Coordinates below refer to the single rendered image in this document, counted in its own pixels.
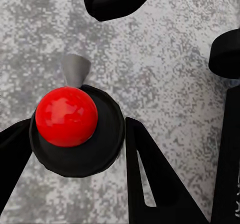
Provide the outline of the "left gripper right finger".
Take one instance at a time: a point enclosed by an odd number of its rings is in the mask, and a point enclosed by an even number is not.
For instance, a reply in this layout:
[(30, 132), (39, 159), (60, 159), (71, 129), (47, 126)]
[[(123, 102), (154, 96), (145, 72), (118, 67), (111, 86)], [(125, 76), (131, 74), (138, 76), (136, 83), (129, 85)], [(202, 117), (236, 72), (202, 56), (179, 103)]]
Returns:
[[(125, 122), (129, 224), (210, 224), (145, 126)], [(156, 207), (145, 204), (137, 150)]]

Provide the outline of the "insectifuge atomizer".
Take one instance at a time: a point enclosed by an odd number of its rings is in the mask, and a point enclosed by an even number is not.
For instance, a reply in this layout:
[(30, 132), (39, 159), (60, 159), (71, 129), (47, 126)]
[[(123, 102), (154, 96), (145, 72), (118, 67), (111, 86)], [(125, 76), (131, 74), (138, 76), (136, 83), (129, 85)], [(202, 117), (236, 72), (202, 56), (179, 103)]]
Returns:
[(53, 89), (40, 100), (31, 117), (29, 140), (46, 169), (85, 178), (116, 162), (126, 137), (126, 121), (107, 92), (83, 85), (91, 61), (66, 55), (60, 62), (67, 86)]

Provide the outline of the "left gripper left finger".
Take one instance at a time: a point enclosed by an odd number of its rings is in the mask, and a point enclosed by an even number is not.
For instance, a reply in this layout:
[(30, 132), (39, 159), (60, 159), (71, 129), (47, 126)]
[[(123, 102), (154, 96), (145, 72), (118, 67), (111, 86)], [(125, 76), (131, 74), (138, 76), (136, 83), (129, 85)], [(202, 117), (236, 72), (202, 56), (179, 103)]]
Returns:
[(0, 215), (32, 154), (30, 123), (25, 119), (0, 132)]

